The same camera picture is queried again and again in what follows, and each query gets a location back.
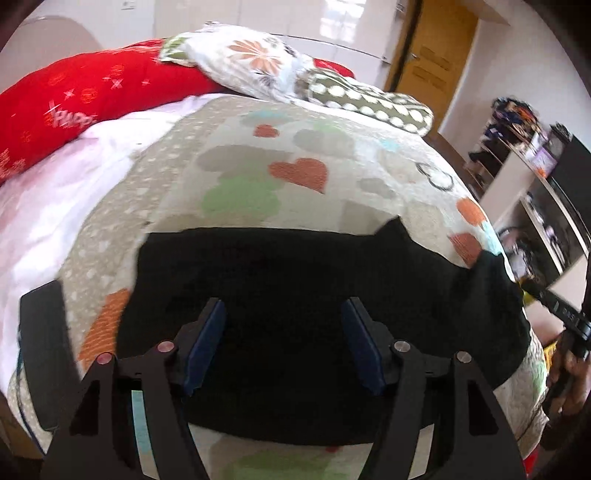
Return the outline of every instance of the red pillow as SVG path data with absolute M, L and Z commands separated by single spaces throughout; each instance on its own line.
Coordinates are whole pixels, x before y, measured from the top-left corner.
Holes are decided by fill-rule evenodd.
M 59 60 L 0 94 L 0 184 L 91 124 L 223 90 L 197 68 L 158 61 L 162 42 Z
M 355 78 L 355 74 L 347 67 L 343 67 L 342 65 L 339 65 L 338 63 L 335 63 L 330 60 L 314 59 L 314 66 L 318 69 L 333 70 L 336 73 L 340 73 L 343 77 Z

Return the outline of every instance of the blue gripper pad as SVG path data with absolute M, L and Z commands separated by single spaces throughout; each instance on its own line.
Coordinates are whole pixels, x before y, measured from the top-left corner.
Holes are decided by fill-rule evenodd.
M 183 384 L 183 390 L 187 395 L 192 395 L 196 388 L 203 385 L 205 373 L 212 362 L 225 326 L 226 307 L 221 300 L 218 300 L 205 320 L 187 360 L 187 373 Z
M 356 297 L 342 304 L 341 319 L 361 384 L 373 395 L 381 395 L 388 384 L 384 375 L 384 363 L 391 361 L 389 344 L 392 335 L 384 324 L 374 322 L 369 317 Z

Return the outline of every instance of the white sheet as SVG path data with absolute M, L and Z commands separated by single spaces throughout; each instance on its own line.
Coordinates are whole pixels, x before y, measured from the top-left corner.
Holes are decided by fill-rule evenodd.
M 133 156 L 220 94 L 189 96 L 101 122 L 0 188 L 0 390 L 18 357 L 22 295 L 55 279 L 82 224 Z

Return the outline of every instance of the white cabinet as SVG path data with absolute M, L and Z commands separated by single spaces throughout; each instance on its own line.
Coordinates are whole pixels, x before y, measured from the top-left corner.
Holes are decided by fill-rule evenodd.
M 518 154 L 511 152 L 479 201 L 495 229 L 505 222 L 505 217 L 513 211 L 534 180 L 532 169 Z
M 154 5 L 154 34 L 157 38 L 172 37 L 191 30 L 191 0 L 157 0 Z
M 341 0 L 346 7 L 336 43 L 381 58 L 396 16 L 394 0 Z
M 401 15 L 400 12 L 396 12 L 394 19 L 392 20 L 392 26 L 390 33 L 388 34 L 388 41 L 386 42 L 386 49 L 384 50 L 384 59 L 387 62 L 392 62 L 396 47 L 398 46 L 398 40 L 402 34 L 402 26 L 404 25 L 405 15 Z
M 241 0 L 238 24 L 273 34 L 287 33 L 293 2 L 279 0 Z
M 386 88 L 386 81 L 388 80 L 388 76 L 390 75 L 391 68 L 392 66 L 389 63 L 385 61 L 380 62 L 378 74 L 375 78 L 375 82 L 373 83 L 373 85 L 384 90 Z
M 238 24 L 241 0 L 189 1 L 191 3 L 191 10 L 189 12 L 192 24 L 191 30 L 198 30 L 208 21 L 216 21 L 230 25 Z
M 300 0 L 291 11 L 287 34 L 335 43 L 345 17 L 341 0 Z
M 355 78 L 360 82 L 370 85 L 375 85 L 382 64 L 376 57 L 343 47 L 336 48 L 335 62 L 353 71 Z
M 292 38 L 283 36 L 283 41 L 301 53 L 310 57 L 322 60 L 334 60 L 337 46 L 332 43 L 326 43 L 307 38 Z

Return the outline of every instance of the hand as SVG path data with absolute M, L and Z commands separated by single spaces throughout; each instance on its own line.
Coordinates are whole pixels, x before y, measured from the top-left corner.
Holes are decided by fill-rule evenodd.
M 574 377 L 573 385 L 567 392 L 566 397 L 557 399 L 564 402 L 562 404 L 563 414 L 571 416 L 576 415 L 583 409 L 591 391 L 591 354 L 587 356 L 587 360 L 575 357 L 570 351 L 563 354 L 560 351 L 561 341 L 562 336 L 558 340 L 556 351 L 552 357 L 552 367 L 546 385 L 549 387 L 558 381 L 561 367 Z

